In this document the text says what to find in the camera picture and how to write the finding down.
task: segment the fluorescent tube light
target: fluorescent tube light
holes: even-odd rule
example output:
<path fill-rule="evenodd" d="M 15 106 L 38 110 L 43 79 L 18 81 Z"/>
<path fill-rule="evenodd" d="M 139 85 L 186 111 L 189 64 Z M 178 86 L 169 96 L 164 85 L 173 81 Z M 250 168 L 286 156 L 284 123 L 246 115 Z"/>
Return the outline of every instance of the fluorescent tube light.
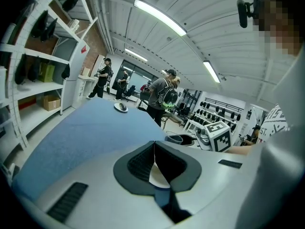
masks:
<path fill-rule="evenodd" d="M 123 66 L 123 68 L 124 68 L 124 69 L 126 69 L 126 70 L 128 70 L 128 71 L 133 72 L 133 70 L 131 70 L 131 69 L 129 69 L 129 68 L 127 68 L 127 67 L 125 67 L 125 66 Z"/>
<path fill-rule="evenodd" d="M 220 80 L 219 80 L 218 76 L 216 75 L 210 61 L 206 60 L 203 62 L 203 64 L 205 65 L 206 69 L 209 71 L 209 73 L 213 77 L 214 81 L 216 81 L 217 83 L 220 83 Z"/>
<path fill-rule="evenodd" d="M 146 78 L 147 80 L 150 80 L 150 81 L 151 81 L 151 79 L 147 78 L 147 77 L 146 77 L 146 76 L 144 76 L 144 75 L 142 75 L 142 77 L 144 77 L 144 78 Z"/>
<path fill-rule="evenodd" d="M 136 57 L 138 57 L 138 58 L 140 58 L 140 59 L 143 59 L 144 61 L 147 61 L 147 59 L 143 58 L 142 56 L 140 56 L 140 55 L 136 54 L 136 53 L 135 53 L 135 52 L 133 52 L 133 51 L 130 51 L 130 50 L 129 50 L 129 49 L 127 49 L 127 48 L 125 48 L 125 51 L 127 51 L 127 52 L 129 52 L 129 53 L 133 54 L 134 56 L 136 56 Z"/>
<path fill-rule="evenodd" d="M 161 11 L 154 8 L 152 5 L 149 5 L 142 0 L 135 0 L 133 5 L 161 20 L 164 24 L 172 28 L 179 36 L 184 36 L 186 34 L 186 31 L 180 25 Z"/>

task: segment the black pants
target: black pants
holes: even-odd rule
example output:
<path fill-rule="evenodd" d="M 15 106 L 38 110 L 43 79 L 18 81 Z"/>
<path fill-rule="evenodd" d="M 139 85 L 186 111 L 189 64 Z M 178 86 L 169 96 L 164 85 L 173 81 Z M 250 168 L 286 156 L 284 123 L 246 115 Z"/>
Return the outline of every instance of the black pants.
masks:
<path fill-rule="evenodd" d="M 121 99 L 122 98 L 122 93 L 124 92 L 124 88 L 119 87 L 118 90 L 116 91 L 116 96 L 115 99 Z"/>
<path fill-rule="evenodd" d="M 98 97 L 103 98 L 104 86 L 105 85 L 98 86 L 98 84 L 96 84 L 92 93 L 90 93 L 89 97 L 94 97 L 97 94 Z"/>
<path fill-rule="evenodd" d="M 155 122 L 159 125 L 159 127 L 161 127 L 161 118 L 162 115 L 164 114 L 164 110 L 154 109 L 153 107 L 148 106 L 146 112 L 151 116 L 151 118 L 155 120 Z"/>

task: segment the red diamond sticker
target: red diamond sticker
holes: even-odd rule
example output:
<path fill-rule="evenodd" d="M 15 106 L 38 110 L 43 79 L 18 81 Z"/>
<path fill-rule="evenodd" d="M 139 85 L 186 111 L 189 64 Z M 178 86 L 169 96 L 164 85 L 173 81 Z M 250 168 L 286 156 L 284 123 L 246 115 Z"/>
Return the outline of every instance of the red diamond sticker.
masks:
<path fill-rule="evenodd" d="M 84 52 L 86 52 L 87 51 L 87 49 L 86 49 L 86 45 L 81 49 L 81 53 L 84 53 Z"/>

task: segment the blue tabletop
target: blue tabletop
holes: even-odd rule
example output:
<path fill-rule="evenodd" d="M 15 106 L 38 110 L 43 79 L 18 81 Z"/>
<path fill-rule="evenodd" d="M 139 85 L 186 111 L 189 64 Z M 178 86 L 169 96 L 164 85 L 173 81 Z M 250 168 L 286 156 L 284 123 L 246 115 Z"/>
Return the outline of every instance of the blue tabletop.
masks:
<path fill-rule="evenodd" d="M 136 108 L 120 113 L 94 98 L 62 120 L 35 148 L 12 183 L 35 201 L 51 184 L 84 161 L 115 150 L 164 140 L 165 132 Z"/>

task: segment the display rack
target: display rack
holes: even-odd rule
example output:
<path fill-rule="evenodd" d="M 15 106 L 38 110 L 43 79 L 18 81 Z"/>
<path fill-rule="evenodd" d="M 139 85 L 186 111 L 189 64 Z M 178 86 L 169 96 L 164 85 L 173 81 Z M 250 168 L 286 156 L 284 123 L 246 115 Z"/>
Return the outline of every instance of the display rack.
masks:
<path fill-rule="evenodd" d="M 7 125 L 6 134 L 0 138 L 0 162 L 3 163 L 4 160 L 8 157 L 8 155 L 12 152 L 12 150 L 20 144 L 22 149 L 26 149 L 29 147 L 29 142 L 27 140 L 26 135 L 32 131 L 35 127 L 37 127 L 44 120 L 52 116 L 53 114 L 60 112 L 62 114 L 62 101 L 60 108 L 55 110 L 47 111 L 40 107 L 37 104 L 28 106 L 19 111 L 18 101 L 20 99 L 41 94 L 48 91 L 56 90 L 59 97 L 64 93 L 65 88 L 65 80 L 63 80 L 62 84 L 56 82 L 44 83 L 36 80 L 36 82 L 27 81 L 23 85 L 16 85 L 14 82 L 14 75 L 17 69 L 17 66 L 21 60 L 23 54 L 40 57 L 43 59 L 48 59 L 55 62 L 60 62 L 63 64 L 70 64 L 73 60 L 76 50 L 79 49 L 79 43 L 76 44 L 74 48 L 74 52 L 69 61 L 55 57 L 53 55 L 49 55 L 46 53 L 42 53 L 39 51 L 31 50 L 25 48 L 27 39 L 30 36 L 30 32 L 36 22 L 36 20 L 40 17 L 40 15 L 48 10 L 48 15 L 53 19 L 57 19 L 58 25 L 66 32 L 69 37 L 75 39 L 77 42 L 83 40 L 85 33 L 88 32 L 90 27 L 94 24 L 97 18 L 93 19 L 88 6 L 85 0 L 80 0 L 80 3 L 83 6 L 84 11 L 86 11 L 88 21 L 90 22 L 87 30 L 79 38 L 68 25 L 64 23 L 64 21 L 53 11 L 53 9 L 49 6 L 53 0 L 34 0 L 35 6 L 33 10 L 30 12 L 24 25 L 22 26 L 19 35 L 17 37 L 15 45 L 10 44 L 0 44 L 0 51 L 10 52 L 10 64 L 8 68 L 8 78 L 6 81 L 8 98 L 4 99 L 0 103 L 0 108 L 8 106 L 11 119 L 10 123 Z"/>

